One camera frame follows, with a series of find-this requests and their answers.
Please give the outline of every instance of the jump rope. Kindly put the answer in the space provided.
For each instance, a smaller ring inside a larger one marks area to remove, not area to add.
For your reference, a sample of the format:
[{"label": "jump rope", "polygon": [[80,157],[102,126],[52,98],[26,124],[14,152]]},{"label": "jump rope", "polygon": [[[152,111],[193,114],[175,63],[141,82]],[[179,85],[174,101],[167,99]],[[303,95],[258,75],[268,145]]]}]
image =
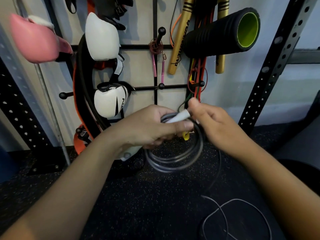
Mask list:
[{"label": "jump rope", "polygon": [[[174,18],[174,13],[177,7],[177,3],[178,0],[175,3],[175,7],[174,7],[174,11],[173,11],[173,15],[172,15],[172,19],[171,19],[171,23],[170,23],[170,44],[173,47],[174,46],[174,42],[172,39],[172,33],[174,31],[174,28],[176,26],[176,24],[178,23],[181,14],[178,16],[177,20],[175,21],[173,27],[172,27],[172,22],[173,22],[173,18]],[[204,25],[206,25],[207,23],[212,23],[213,22],[213,18],[214,18],[214,8],[212,9],[210,15],[205,16],[202,20],[196,20],[195,22],[195,28],[200,28]],[[155,66],[155,60],[154,60],[154,55],[158,55],[158,54],[162,54],[162,72],[161,72],[161,83],[164,83],[164,65],[165,65],[165,60],[166,60],[166,55],[163,53],[163,44],[162,42],[160,42],[159,45],[156,44],[155,40],[152,40],[149,44],[149,48],[150,48],[150,52],[151,52],[151,56],[152,56],[152,61],[153,61],[153,70],[154,70],[154,76],[157,76],[157,72],[156,72],[156,66]],[[204,73],[206,72],[206,83],[203,89],[201,89],[200,87],[197,87],[195,89],[195,91],[192,91],[189,87],[189,83],[194,84],[199,83],[200,81],[203,81],[204,78]],[[190,72],[188,74],[188,79],[187,79],[187,87],[190,91],[190,94],[188,95],[188,97],[185,99],[185,101],[183,101],[183,103],[178,107],[178,112],[180,112],[180,108],[182,105],[188,103],[188,101],[192,98],[192,96],[196,97],[199,102],[201,101],[201,93],[205,90],[206,86],[208,83],[208,72],[206,70],[206,57],[205,58],[199,58],[199,59],[193,59],[192,63],[191,63],[191,69]],[[173,118],[175,115],[177,115],[177,113],[172,113],[172,114],[167,114],[165,116],[163,116],[161,118],[161,122],[165,123],[166,121],[168,121],[170,118]],[[163,172],[163,173],[168,173],[168,172],[174,172],[174,171],[178,171],[178,170],[182,170],[185,169],[187,167],[189,167],[190,165],[192,165],[200,156],[202,148],[203,148],[203,136],[201,133],[201,130],[198,127],[198,124],[193,121],[192,119],[189,118],[189,120],[191,120],[194,123],[194,128],[195,128],[195,139],[196,139],[196,143],[190,148],[188,149],[185,153],[182,153],[179,156],[175,156],[175,157],[171,157],[171,158],[160,158],[157,157],[155,155],[153,155],[149,150],[145,150],[145,156],[147,161],[149,162],[149,164],[156,169],[157,171]],[[195,156],[193,158],[191,158],[189,160],[189,162],[187,162],[186,164],[179,166],[179,167],[167,167],[164,165],[160,165],[159,163],[162,164],[171,164],[171,163],[178,163],[184,159],[186,159],[187,157],[189,157],[191,154],[195,154]],[[218,150],[218,160],[219,160],[219,169],[218,172],[216,174],[216,176],[214,177],[214,180],[212,181],[212,183],[210,184],[210,186],[206,189],[206,192],[209,192],[209,190],[212,188],[212,186],[215,184],[215,182],[217,181],[219,174],[221,172],[221,165],[222,165],[222,157],[221,157],[221,151]],[[225,221],[225,225],[226,225],[226,229],[224,229],[224,232],[226,233],[226,239],[228,239],[228,236],[230,236],[231,238],[233,238],[234,240],[238,240],[235,236],[233,236],[230,232],[229,232],[229,227],[228,227],[228,221],[226,218],[226,215],[224,213],[224,211],[222,210],[223,206],[226,206],[227,204],[229,204],[230,202],[233,201],[240,201],[240,202],[244,202],[246,204],[248,204],[249,206],[253,207],[257,212],[259,212],[259,214],[263,217],[264,222],[266,223],[267,227],[268,227],[268,232],[269,232],[269,239],[272,240],[272,231],[270,228],[270,225],[266,219],[266,217],[263,215],[263,213],[253,204],[242,200],[242,199],[231,199],[225,203],[223,203],[222,205],[219,205],[214,199],[205,196],[205,195],[201,195],[202,198],[204,199],[209,199],[212,202],[215,203],[215,205],[218,206],[218,208],[216,210],[214,210],[212,213],[210,213],[202,222],[201,225],[201,231],[203,234],[203,237],[208,240],[206,234],[205,234],[205,225],[207,220],[213,216],[216,212],[218,212],[218,210],[221,211],[223,217],[224,217],[224,221]]]}]

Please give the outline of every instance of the speckled black flooring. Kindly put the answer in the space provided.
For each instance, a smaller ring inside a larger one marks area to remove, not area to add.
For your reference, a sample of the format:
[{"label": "speckled black flooring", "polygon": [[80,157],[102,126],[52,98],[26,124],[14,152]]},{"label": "speckled black flooring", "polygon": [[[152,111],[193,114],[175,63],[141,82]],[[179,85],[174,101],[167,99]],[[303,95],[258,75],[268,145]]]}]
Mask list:
[{"label": "speckled black flooring", "polygon": [[[283,139],[288,126],[255,127],[252,138],[266,150],[272,151]],[[173,151],[180,153],[186,150],[189,143],[192,141],[167,142],[155,153],[162,156],[169,156]],[[75,158],[73,150],[70,156]],[[24,159],[19,173],[0,184],[0,234],[61,174],[26,176],[32,162],[31,156]],[[200,223],[216,209],[213,202],[201,197],[202,194],[220,205],[233,198],[250,202],[266,216],[272,238],[285,239],[253,179],[237,161],[224,153],[221,173],[214,186],[206,192],[219,167],[218,153],[209,143],[205,144],[199,160],[180,173],[158,173],[146,164],[131,177],[115,179],[119,177],[118,172],[124,169],[134,170],[142,166],[142,153],[125,164],[115,163],[81,239],[202,239],[199,235]],[[267,226],[254,208],[242,202],[231,202],[223,210],[228,219],[229,232],[238,240],[269,239]],[[223,216],[217,212],[208,219],[205,233],[208,239],[225,239],[224,229]]]}]

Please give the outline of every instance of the coiled cable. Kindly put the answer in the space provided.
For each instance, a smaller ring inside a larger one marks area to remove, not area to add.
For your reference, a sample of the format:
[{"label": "coiled cable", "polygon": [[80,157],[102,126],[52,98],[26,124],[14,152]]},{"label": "coiled cable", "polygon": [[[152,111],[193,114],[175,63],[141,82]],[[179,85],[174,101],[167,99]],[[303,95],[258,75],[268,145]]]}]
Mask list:
[{"label": "coiled cable", "polygon": [[[165,123],[177,114],[178,113],[168,113],[161,117],[161,122]],[[184,153],[178,156],[163,158],[154,155],[150,150],[144,150],[146,160],[155,170],[162,173],[172,173],[180,171],[194,164],[194,162],[196,162],[200,157],[204,143],[202,132],[196,121],[191,118],[188,118],[188,120],[190,120],[194,124],[195,144]]]}]

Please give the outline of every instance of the pink jump rope handle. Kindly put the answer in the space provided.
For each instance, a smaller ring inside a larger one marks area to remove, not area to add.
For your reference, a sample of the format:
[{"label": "pink jump rope handle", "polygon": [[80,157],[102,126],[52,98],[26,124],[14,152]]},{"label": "pink jump rope handle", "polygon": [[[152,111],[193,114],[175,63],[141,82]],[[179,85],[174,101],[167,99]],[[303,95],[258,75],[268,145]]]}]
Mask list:
[{"label": "pink jump rope handle", "polygon": [[165,80],[165,60],[162,60],[161,83],[164,84],[164,80]]},{"label": "pink jump rope handle", "polygon": [[155,56],[153,54],[151,54],[151,58],[152,58],[152,64],[153,64],[153,76],[156,77],[157,70],[156,70]]}]

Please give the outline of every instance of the black foam roller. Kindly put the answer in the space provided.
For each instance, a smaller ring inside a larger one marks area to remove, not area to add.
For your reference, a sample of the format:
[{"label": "black foam roller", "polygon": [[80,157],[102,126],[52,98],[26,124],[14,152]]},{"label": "black foam roller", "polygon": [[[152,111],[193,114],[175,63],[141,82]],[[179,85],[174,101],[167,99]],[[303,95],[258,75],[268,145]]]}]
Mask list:
[{"label": "black foam roller", "polygon": [[[239,41],[238,27],[240,27],[239,30],[241,29],[242,34],[247,31],[250,32],[250,30],[252,32],[249,21],[246,24],[246,18],[252,14],[255,15],[258,21],[258,27],[256,27],[257,34],[254,41],[247,46],[241,44]],[[245,52],[254,46],[258,39],[259,32],[260,18],[258,12],[252,7],[246,7],[187,33],[183,41],[183,51],[189,58]]]}]

